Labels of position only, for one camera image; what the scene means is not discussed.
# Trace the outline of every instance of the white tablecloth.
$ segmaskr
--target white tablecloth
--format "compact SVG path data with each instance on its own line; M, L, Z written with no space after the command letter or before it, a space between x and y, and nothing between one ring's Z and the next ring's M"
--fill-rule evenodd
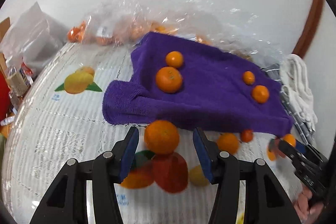
M92 160L124 138L130 125L111 125L102 114L103 92L86 90L72 95L54 90L81 65L95 69L94 81L105 91L112 80L132 76L130 49L66 44L42 72L26 96L7 142L2 168L4 204L18 224L28 224L43 194L70 158ZM143 125L138 151L144 149ZM210 139L219 133L207 132ZM176 151L189 169L199 164L192 134L180 130ZM266 147L273 135L255 133L242 143L238 159L263 158L272 168L291 199L301 189L289 159L270 162ZM179 194L167 194L155 183L139 190L115 186L124 223L207 223L216 185L196 188L191 184ZM241 183L239 212L244 210L245 184ZM94 223L92 188L87 187L89 223Z

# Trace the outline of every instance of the metal screw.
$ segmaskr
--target metal screw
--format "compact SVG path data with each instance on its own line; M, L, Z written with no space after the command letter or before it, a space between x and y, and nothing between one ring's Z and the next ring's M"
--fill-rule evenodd
M226 151L222 151L221 153L219 153L219 155L222 157L222 158L228 158L230 156L230 154Z
M108 159L108 158L111 158L113 155L113 153L111 151L106 151L104 154L103 154L103 157Z
M258 165L265 165L265 161L263 159L257 159Z
M76 163L75 159L70 159L70 160L67 161L67 164L70 165L70 166L74 165L75 163Z

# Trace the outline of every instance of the purple microfiber cloth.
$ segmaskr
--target purple microfiber cloth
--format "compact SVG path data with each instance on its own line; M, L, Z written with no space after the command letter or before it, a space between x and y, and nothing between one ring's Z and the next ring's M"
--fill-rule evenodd
M156 73L167 66L169 52L179 51L184 65L181 90L167 94L155 84ZM103 100L103 114L111 124L150 123L157 119L179 128L220 132L271 133L282 137L290 132L292 119L279 98L281 85L268 78L255 64L219 49L170 35L146 34L132 54L133 76L130 82L113 81ZM245 71L255 75L255 83L246 85ZM269 99L259 104L251 97L256 85L269 90Z

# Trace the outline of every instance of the plastic bag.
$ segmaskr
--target plastic bag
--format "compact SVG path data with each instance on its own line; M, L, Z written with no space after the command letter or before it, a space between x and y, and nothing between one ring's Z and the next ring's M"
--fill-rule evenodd
M260 67L280 63L282 51L253 33L253 23L257 18L209 1L172 2L152 8L122 1L100 5L88 13L81 26L85 24L83 44L97 42L100 45L133 46L147 32L153 31L217 47L251 60Z
M0 52L8 67L23 62L31 76L36 77L63 47L65 34L66 28L35 3L9 28Z
M202 0L165 6L166 9L152 8L148 18L158 22L168 34L217 47L263 68L283 60L280 49L256 37L253 24L257 15Z
M121 45L137 41L150 30L146 10L138 3L102 4L91 11L79 27L68 33L69 42L96 42L99 45Z

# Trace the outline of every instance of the printed leaf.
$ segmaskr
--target printed leaf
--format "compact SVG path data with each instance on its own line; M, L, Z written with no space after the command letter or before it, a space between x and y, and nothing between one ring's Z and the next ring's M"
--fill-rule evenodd
M55 91L62 91L62 90L64 90L64 83L55 89Z
M146 164L149 160L154 157L155 153L149 150L143 150L135 153L134 159L131 165L131 170L140 168Z
M98 87L98 85L93 82L92 84L88 85L86 90L92 90L92 91L97 91L97 92L102 92L101 88Z

